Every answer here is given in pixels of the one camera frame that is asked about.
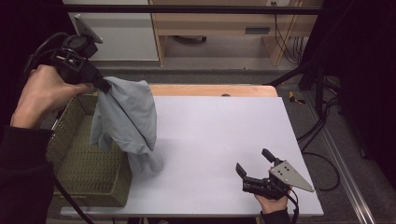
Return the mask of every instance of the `power outlet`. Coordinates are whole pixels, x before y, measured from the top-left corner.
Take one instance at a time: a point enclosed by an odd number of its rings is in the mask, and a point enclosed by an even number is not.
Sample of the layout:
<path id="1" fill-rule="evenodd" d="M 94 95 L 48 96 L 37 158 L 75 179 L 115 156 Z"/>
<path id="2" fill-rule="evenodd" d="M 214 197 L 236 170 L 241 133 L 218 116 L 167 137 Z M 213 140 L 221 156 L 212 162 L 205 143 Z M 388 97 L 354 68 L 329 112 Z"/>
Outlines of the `power outlet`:
<path id="1" fill-rule="evenodd" d="M 267 7 L 287 7 L 290 3 L 290 0 L 267 0 Z"/>

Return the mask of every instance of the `white tabletop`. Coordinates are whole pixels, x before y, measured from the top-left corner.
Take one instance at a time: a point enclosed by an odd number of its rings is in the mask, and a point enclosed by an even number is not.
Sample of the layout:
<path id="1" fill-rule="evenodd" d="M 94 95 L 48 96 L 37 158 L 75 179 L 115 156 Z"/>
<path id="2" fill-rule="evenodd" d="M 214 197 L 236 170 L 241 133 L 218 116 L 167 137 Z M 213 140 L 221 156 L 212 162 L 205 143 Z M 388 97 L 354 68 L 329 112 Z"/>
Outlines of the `white tabletop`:
<path id="1" fill-rule="evenodd" d="M 158 139 L 165 161 L 154 174 L 134 175 L 123 208 L 83 207 L 97 217 L 255 217 L 260 205 L 242 191 L 235 171 L 268 177 L 269 149 L 312 185 L 282 99 L 279 97 L 155 96 Z M 320 216 L 317 194 L 294 188 L 301 216 Z M 290 202 L 289 213 L 294 205 Z M 76 216 L 71 207 L 62 215 Z"/>

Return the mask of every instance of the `green wicker basket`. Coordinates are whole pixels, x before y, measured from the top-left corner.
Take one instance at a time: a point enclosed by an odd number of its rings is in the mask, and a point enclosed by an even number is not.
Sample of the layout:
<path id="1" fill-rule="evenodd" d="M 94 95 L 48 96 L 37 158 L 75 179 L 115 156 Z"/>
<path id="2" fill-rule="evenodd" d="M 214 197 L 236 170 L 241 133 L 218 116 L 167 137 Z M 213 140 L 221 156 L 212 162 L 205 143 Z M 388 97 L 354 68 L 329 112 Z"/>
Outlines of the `green wicker basket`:
<path id="1" fill-rule="evenodd" d="M 93 95 L 70 101 L 55 125 L 47 158 L 61 184 L 80 206 L 123 207 L 132 180 L 128 157 L 116 144 L 110 152 L 90 145 L 96 103 Z M 68 205 L 57 189 L 52 200 Z"/>

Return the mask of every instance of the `black sleeve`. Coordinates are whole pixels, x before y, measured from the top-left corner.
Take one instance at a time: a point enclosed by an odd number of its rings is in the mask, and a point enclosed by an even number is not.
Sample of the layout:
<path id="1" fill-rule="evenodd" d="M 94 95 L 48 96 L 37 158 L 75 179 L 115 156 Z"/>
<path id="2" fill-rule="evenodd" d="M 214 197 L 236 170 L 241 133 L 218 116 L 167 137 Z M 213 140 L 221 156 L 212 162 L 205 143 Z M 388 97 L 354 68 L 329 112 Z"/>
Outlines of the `black sleeve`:
<path id="1" fill-rule="evenodd" d="M 281 211 L 276 211 L 270 214 L 264 214 L 260 212 L 262 219 L 264 219 L 265 224 L 290 224 L 290 217 L 288 214 L 288 209 Z"/>
<path id="2" fill-rule="evenodd" d="M 0 223 L 46 223 L 53 194 L 49 130 L 5 127 L 0 145 Z"/>

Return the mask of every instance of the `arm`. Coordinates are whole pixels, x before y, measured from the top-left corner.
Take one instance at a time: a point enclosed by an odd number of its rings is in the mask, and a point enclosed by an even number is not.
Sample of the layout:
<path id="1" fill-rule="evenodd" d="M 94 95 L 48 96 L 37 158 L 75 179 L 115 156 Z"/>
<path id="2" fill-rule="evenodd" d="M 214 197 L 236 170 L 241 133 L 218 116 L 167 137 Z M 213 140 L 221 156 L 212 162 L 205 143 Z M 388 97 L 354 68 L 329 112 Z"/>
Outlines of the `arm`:
<path id="1" fill-rule="evenodd" d="M 288 214 L 288 198 L 286 196 L 279 200 L 269 200 L 259 195 L 254 195 L 262 206 L 260 212 L 265 224 L 290 224 Z"/>
<path id="2" fill-rule="evenodd" d="M 51 66 L 29 77 L 0 145 L 0 223 L 45 223 L 53 193 L 46 150 L 52 131 L 39 130 L 50 112 L 92 89 L 69 85 Z"/>

